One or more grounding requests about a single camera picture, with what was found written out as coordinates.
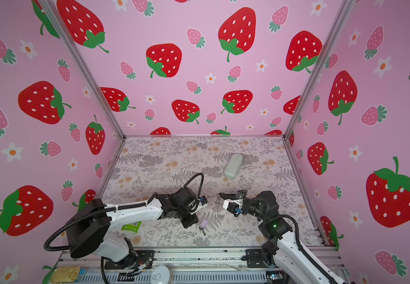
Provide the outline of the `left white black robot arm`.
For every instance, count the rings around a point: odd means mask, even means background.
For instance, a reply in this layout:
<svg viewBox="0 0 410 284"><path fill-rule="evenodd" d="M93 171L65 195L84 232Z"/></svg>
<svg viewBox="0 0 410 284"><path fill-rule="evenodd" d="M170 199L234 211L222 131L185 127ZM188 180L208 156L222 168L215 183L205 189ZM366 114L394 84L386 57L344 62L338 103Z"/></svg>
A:
<svg viewBox="0 0 410 284"><path fill-rule="evenodd" d="M130 204L104 204L95 199L48 237L44 250L68 250L73 259L94 254L116 269L135 267L141 258L129 239L119 239L112 235L113 231L132 223L167 218L178 219L184 228L189 228L199 222L197 212L207 204L205 196L187 185L172 194L154 193L146 201Z"/></svg>

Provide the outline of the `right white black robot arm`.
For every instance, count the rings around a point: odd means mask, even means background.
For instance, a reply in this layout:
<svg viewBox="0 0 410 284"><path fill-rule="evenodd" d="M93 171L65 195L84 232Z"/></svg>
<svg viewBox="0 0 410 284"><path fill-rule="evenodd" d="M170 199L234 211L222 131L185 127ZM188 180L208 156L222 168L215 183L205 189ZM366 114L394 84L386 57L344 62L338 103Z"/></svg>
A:
<svg viewBox="0 0 410 284"><path fill-rule="evenodd" d="M262 251L273 264L297 284L344 284L346 281L323 264L299 237L299 225L290 215L279 213L279 204L271 191L254 198L245 190L235 194L220 193L223 208L233 216L250 215L261 223L259 230L267 239Z"/></svg>

